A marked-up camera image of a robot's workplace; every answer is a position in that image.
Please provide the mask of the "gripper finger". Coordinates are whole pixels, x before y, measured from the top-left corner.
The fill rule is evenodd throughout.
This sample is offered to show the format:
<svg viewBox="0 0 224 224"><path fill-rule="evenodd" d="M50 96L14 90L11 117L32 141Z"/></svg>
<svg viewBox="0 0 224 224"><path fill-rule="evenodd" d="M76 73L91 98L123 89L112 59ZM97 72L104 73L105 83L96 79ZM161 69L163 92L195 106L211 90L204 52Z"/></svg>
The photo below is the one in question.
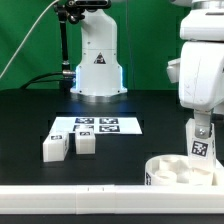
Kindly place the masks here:
<svg viewBox="0 0 224 224"><path fill-rule="evenodd" d="M211 112L194 111L195 136L197 138L209 138L211 132Z"/></svg>

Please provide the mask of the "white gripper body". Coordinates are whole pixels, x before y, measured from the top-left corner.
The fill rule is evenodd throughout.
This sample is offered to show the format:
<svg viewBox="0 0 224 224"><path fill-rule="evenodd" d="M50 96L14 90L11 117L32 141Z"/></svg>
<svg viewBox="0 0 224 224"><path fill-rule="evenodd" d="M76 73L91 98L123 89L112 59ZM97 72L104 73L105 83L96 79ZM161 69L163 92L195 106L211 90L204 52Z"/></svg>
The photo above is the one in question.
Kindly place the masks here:
<svg viewBox="0 0 224 224"><path fill-rule="evenodd" d="M181 56L168 62L167 74L179 83L183 107L211 111L224 102L224 43L186 42Z"/></svg>

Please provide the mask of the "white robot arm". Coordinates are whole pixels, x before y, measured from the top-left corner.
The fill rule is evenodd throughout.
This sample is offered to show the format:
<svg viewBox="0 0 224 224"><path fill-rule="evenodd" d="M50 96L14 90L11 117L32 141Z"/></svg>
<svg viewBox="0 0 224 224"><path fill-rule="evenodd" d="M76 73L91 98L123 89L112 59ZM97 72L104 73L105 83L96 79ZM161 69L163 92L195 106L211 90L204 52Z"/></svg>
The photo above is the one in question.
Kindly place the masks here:
<svg viewBox="0 0 224 224"><path fill-rule="evenodd" d="M212 111L224 102L224 0L169 0L188 6L180 37L181 57L168 63L171 82L179 84L181 105L194 110L192 129L211 135ZM117 62L117 25L104 13L111 0L73 0L73 18L82 23L82 60L73 93L94 99L125 93Z"/></svg>

